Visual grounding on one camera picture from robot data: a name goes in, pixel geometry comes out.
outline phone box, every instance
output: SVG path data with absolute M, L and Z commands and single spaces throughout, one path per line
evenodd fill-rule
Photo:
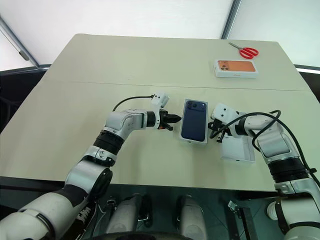
M 215 60 L 215 75 L 222 78 L 250 78 L 258 76 L 258 70 L 251 60 Z
M 192 140 L 192 139 L 188 139 L 188 138 L 184 138 L 182 136 L 182 129 L 183 129 L 183 125 L 184 125 L 184 116 L 185 116 L 185 110 L 188 107 L 187 102 L 189 101 L 194 101 L 194 102 L 201 102 L 203 104 L 206 105 L 206 111 L 205 111 L 205 138 L 204 141 L 197 141 L 197 140 Z M 188 142 L 188 143 L 193 143 L 193 144 L 200 144 L 200 145 L 206 145 L 207 141 L 208 141 L 208 103 L 205 101 L 200 101 L 200 100 L 191 100 L 191 99 L 185 99 L 184 101 L 184 107 L 183 107 L 183 116 L 182 116 L 182 121 L 181 121 L 181 127 L 180 127 L 180 139 L 183 140 L 184 142 Z
M 255 163 L 254 147 L 251 142 L 252 138 L 249 136 L 235 138 L 226 134 L 220 145 L 221 159 L 237 163 Z

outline cable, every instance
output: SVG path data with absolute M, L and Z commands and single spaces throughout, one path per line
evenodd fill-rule
M 275 118 L 267 125 L 265 126 L 263 129 L 261 129 L 257 134 L 254 135 L 254 137 L 252 138 L 252 145 L 253 147 L 258 150 L 260 152 L 260 149 L 257 147 L 256 145 L 256 139 L 257 137 L 259 137 L 264 131 L 266 131 L 268 128 L 270 128 L 280 117 L 281 115 L 281 111 L 280 110 L 274 110 L 271 111 L 270 114 L 274 114 L 277 113 L 277 115 L 275 116 Z
M 115 105 L 115 107 L 113 108 L 112 112 L 114 112 L 117 109 L 117 107 L 119 107 L 119 105 L 124 103 L 125 101 L 131 100 L 131 99 L 152 99 L 153 97 L 154 97 L 154 94 L 150 95 L 150 96 L 132 96 L 132 97 L 128 97 L 128 98 L 122 100 L 121 102 L 119 102 L 117 105 Z
M 97 211 L 98 210 L 98 205 L 99 205 L 99 200 L 97 200 L 96 203 L 95 203 L 95 213 L 94 213 L 94 216 L 93 216 L 93 217 L 95 217 L 95 222 L 94 222 L 94 224 L 92 226 L 92 231 L 90 233 L 90 239 L 92 239 L 93 236 L 94 236 L 95 228 L 96 228 L 97 221 L 98 221 L 98 211 Z
M 263 115 L 263 116 L 267 116 L 269 118 L 272 118 L 273 120 L 277 121 L 288 133 L 289 135 L 291 136 L 291 138 L 293 139 L 294 141 L 294 144 L 296 146 L 296 148 L 298 149 L 298 152 L 299 152 L 299 155 L 301 157 L 301 161 L 305 167 L 305 169 L 308 170 L 308 173 L 310 174 L 310 176 L 313 178 L 313 180 L 315 181 L 315 183 L 317 184 L 317 186 L 320 188 L 320 181 L 317 179 L 317 177 L 314 175 L 314 172 L 313 170 L 309 167 L 306 159 L 305 159 L 305 156 L 304 156 L 304 153 L 301 149 L 301 146 L 296 138 L 296 136 L 294 135 L 294 133 L 287 127 L 287 125 L 285 125 L 280 119 L 279 119 L 279 114 L 281 114 L 281 111 L 279 110 L 275 110 L 275 111 L 272 111 L 270 113 L 276 113 L 278 112 L 278 114 L 276 116 L 273 116 L 269 113 L 265 113 L 265 112 L 251 112 L 251 113 L 247 113 L 247 114 L 244 114 L 240 117 L 237 117 L 236 119 L 232 120 L 231 122 L 229 122 L 227 125 L 223 126 L 222 128 L 220 128 L 218 131 L 216 131 L 214 134 L 211 134 L 210 138 L 213 139 L 215 136 L 217 136 L 219 133 L 221 133 L 222 131 L 224 131 L 225 129 L 227 129 L 229 126 L 231 126 L 232 124 L 234 124 L 235 122 L 243 119 L 243 118 L 246 118 L 246 117 L 250 117 L 250 116 L 256 116 L 256 115 Z
M 101 207 L 100 207 L 100 204 L 98 204 L 98 207 L 99 207 L 99 210 L 100 210 L 100 212 L 101 212 L 102 214 L 105 214 L 105 213 L 106 213 L 106 211 L 102 211 L 102 209 L 101 209 Z
M 107 212 L 105 212 L 104 214 L 102 214 L 102 216 L 99 218 L 99 220 L 96 222 L 94 229 L 93 229 L 93 234 L 95 234 L 97 227 L 99 226 L 100 221 L 104 218 L 104 216 L 106 215 Z

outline floor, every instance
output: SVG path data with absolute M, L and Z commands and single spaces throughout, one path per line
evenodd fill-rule
M 100 200 L 100 205 L 102 207 L 110 196 L 124 199 L 134 193 L 148 194 L 152 199 L 153 205 L 152 227 L 146 228 L 142 222 L 139 222 L 138 231 L 177 233 L 178 231 L 173 224 L 176 200 L 181 195 L 189 194 L 203 209 L 209 240 L 246 239 L 242 220 L 235 218 L 235 215 L 227 208 L 229 200 L 233 200 L 241 207 L 250 208 L 259 240 L 282 240 L 284 238 L 278 227 L 278 222 L 269 219 L 265 214 L 266 207 L 270 202 L 274 201 L 274 198 L 240 201 L 237 200 L 235 191 L 187 187 L 111 185 L 106 195 Z M 239 236 L 236 236 L 235 232 L 232 231 L 233 228 L 230 227 L 230 223 L 233 220 L 236 221 Z M 96 228 L 95 236 L 103 234 L 106 229 L 108 220 L 102 219 L 101 222 L 102 224 Z

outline white box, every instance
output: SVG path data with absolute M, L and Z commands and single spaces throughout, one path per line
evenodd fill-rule
M 249 136 L 235 138 L 226 134 L 220 146 L 221 159 L 238 163 L 255 163 L 256 158 L 251 141 L 252 138 Z
M 233 66 L 236 66 L 237 69 L 243 69 L 246 71 L 232 71 L 229 70 L 228 66 L 231 65 L 231 68 Z M 258 70 L 255 66 L 255 63 L 251 60 L 234 60 L 234 59 L 223 59 L 223 60 L 215 60 L 213 63 L 213 68 L 215 71 L 215 75 L 217 77 L 222 78 L 250 78 L 254 79 L 258 76 Z

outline table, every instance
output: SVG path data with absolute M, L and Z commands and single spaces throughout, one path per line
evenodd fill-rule
M 145 50 L 141 52 L 143 42 Z M 259 49 L 260 56 L 254 61 L 259 78 L 221 79 L 210 72 L 215 51 L 218 58 L 224 49 L 226 58 L 238 57 L 225 40 L 77 34 L 1 133 L 0 175 L 63 181 L 94 142 L 116 103 L 156 91 L 169 94 L 165 109 L 180 116 L 185 98 L 208 102 L 209 114 L 217 103 L 241 112 L 280 109 L 280 119 L 296 135 L 309 165 L 320 169 L 320 105 L 316 97 L 277 43 L 234 42 Z M 187 46 L 193 49 L 187 48 L 188 53 L 182 54 Z M 164 52 L 171 51 L 172 56 L 165 57 Z M 134 53 L 144 57 L 132 62 Z M 273 59 L 266 67 L 265 58 Z M 283 68 L 276 71 L 278 65 Z M 197 74 L 197 81 L 192 81 Z M 151 109 L 151 101 L 131 100 L 119 110 L 128 108 Z M 112 183 L 274 191 L 269 169 L 258 152 L 253 164 L 223 161 L 215 140 L 209 140 L 206 146 L 191 145 L 179 140 L 179 129 L 177 123 L 173 131 L 133 132 L 112 167 Z

